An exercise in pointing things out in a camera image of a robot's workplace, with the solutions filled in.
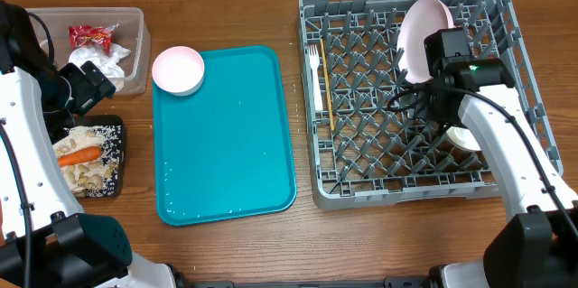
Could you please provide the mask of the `red snack wrapper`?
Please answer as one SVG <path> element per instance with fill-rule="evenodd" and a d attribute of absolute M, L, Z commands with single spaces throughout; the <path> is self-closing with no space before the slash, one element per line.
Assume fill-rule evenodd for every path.
<path fill-rule="evenodd" d="M 70 45 L 73 49 L 82 46 L 97 46 L 106 55 L 110 54 L 112 34 L 117 28 L 117 24 L 110 26 L 70 26 L 68 28 Z"/>

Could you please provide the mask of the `white plastic fork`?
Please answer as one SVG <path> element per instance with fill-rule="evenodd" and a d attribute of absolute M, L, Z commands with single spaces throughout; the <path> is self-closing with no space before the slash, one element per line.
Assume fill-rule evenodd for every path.
<path fill-rule="evenodd" d="M 309 49 L 309 63 L 312 73 L 314 108 L 316 112 L 322 112 L 323 110 L 322 92 L 318 74 L 318 70 L 320 67 L 320 55 L 316 44 L 309 44 L 308 49 Z"/>

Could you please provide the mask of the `large pink plate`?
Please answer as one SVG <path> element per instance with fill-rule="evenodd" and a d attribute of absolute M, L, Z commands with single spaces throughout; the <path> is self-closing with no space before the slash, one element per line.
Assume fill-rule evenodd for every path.
<path fill-rule="evenodd" d="M 424 39 L 441 29 L 454 27 L 449 8 L 440 0 L 417 0 L 407 11 L 397 37 L 402 50 L 398 67 L 406 71 L 406 81 L 423 83 L 431 78 L 425 55 Z"/>

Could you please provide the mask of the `white tissue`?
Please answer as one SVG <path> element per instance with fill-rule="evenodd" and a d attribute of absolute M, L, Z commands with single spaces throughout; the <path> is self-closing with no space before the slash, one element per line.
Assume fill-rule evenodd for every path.
<path fill-rule="evenodd" d="M 124 86 L 123 78 L 125 72 L 118 63 L 129 56 L 131 51 L 116 43 L 110 44 L 110 52 L 106 54 L 99 46 L 81 46 L 74 50 L 69 56 L 69 63 L 81 67 L 85 62 L 92 62 L 116 87 L 116 92 Z"/>

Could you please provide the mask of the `white bowl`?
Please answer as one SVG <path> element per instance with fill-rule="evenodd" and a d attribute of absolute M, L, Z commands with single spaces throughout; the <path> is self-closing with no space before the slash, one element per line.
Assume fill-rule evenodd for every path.
<path fill-rule="evenodd" d="M 470 130 L 458 126 L 452 126 L 446 131 L 448 139 L 453 145 L 464 151 L 478 152 L 480 146 Z"/>

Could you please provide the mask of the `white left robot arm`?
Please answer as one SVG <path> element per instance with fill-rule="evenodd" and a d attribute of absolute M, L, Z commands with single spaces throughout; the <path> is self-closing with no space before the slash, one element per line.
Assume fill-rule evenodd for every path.
<path fill-rule="evenodd" d="M 84 212 L 54 140 L 115 88 L 87 62 L 54 65 L 37 15 L 1 4 L 1 277 L 20 287 L 186 287 L 169 264 L 133 252 L 115 218 Z"/>

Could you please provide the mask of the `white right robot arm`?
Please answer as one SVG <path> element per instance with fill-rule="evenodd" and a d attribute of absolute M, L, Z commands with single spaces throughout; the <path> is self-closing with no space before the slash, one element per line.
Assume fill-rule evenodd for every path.
<path fill-rule="evenodd" d="M 468 129 L 491 170 L 508 223 L 482 258 L 445 265 L 442 287 L 575 287 L 577 194 L 529 126 L 500 59 L 476 60 L 459 28 L 418 31 L 416 116 Z"/>

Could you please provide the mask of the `pink bowl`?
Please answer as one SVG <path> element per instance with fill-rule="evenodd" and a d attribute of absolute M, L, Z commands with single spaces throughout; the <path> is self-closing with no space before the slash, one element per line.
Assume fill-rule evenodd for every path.
<path fill-rule="evenodd" d="M 174 46 L 162 51 L 154 60 L 154 84 L 175 96 L 196 92 L 204 80 L 205 64 L 201 55 L 186 46 Z"/>

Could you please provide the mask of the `wooden chopstick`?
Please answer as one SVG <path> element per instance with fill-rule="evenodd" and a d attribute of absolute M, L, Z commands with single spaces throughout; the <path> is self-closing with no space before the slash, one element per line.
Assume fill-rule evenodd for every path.
<path fill-rule="evenodd" d="M 325 55 L 324 43 L 323 38 L 320 38 L 320 47 L 321 47 L 321 56 L 322 56 L 322 69 L 323 69 L 323 77 L 324 77 L 324 84 L 325 84 L 325 92 L 326 92 L 326 101 L 327 101 L 327 108 L 330 120 L 330 129 L 333 133 L 335 131 L 335 123 L 333 119 L 333 112 L 332 112 L 332 97 L 331 97 L 331 79 L 329 77 L 327 60 Z"/>

